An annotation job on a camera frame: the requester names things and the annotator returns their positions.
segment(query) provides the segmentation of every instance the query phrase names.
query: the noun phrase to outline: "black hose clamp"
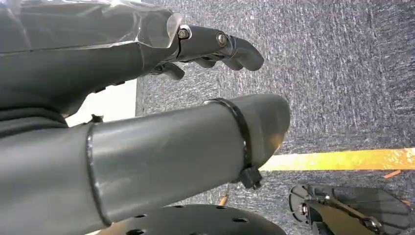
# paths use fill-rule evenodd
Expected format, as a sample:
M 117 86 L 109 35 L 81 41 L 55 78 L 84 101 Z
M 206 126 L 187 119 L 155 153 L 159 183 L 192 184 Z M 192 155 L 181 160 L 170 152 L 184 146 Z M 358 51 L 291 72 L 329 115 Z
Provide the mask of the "black hose clamp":
M 210 99 L 204 104 L 217 103 L 226 107 L 232 114 L 236 123 L 238 124 L 241 137 L 244 141 L 244 167 L 239 174 L 237 182 L 241 182 L 245 188 L 257 189 L 261 187 L 262 176 L 259 173 L 258 167 L 252 164 L 252 142 L 249 133 L 248 124 L 241 112 L 241 110 L 231 101 L 223 98 Z

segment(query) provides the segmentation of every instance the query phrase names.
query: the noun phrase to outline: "hole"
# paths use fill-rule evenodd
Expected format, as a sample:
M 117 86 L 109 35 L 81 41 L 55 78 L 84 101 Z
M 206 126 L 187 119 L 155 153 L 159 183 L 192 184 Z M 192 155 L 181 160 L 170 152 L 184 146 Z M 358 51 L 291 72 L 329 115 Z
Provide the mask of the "hole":
M 144 231 L 140 229 L 134 229 L 134 230 L 128 231 L 125 235 L 141 235 L 141 234 L 144 234 Z
M 247 223 L 248 222 L 248 220 L 245 218 L 233 218 L 232 221 L 236 223 Z

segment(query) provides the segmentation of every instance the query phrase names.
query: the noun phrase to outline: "clear plastic wrap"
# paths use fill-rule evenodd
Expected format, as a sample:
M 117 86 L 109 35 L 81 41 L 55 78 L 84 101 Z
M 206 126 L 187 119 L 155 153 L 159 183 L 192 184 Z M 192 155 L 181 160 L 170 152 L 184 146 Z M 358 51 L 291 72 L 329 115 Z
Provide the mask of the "clear plastic wrap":
M 0 53 L 170 47 L 180 14 L 137 0 L 0 0 Z

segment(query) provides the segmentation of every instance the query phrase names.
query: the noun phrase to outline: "white wall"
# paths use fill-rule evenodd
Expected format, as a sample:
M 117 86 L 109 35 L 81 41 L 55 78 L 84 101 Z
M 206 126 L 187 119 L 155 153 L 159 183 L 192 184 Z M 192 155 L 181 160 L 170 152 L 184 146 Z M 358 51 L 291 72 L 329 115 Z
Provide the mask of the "white wall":
M 96 94 L 90 94 L 79 111 L 67 118 L 69 126 L 91 120 L 91 115 L 104 116 L 104 121 L 132 118 L 136 112 L 137 80 L 119 86 L 109 86 Z

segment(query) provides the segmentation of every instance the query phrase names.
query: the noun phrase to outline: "wood chip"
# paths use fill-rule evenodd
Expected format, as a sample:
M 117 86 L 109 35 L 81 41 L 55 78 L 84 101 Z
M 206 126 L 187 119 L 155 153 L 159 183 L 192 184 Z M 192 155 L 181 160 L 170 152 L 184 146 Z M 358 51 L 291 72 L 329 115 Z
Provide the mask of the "wood chip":
M 410 206 L 411 205 L 411 203 L 409 202 L 409 201 L 407 201 L 407 200 L 402 200 L 402 202 L 403 203 L 405 203 L 406 205 L 408 205 L 408 206 Z
M 390 177 L 393 177 L 393 176 L 398 175 L 400 173 L 401 173 L 401 170 L 396 170 L 396 171 L 394 171 L 392 173 L 389 173 L 389 174 L 385 175 L 383 178 L 389 179 Z
M 228 202 L 228 196 L 224 196 L 221 198 L 221 201 L 219 202 L 219 206 L 224 206 Z

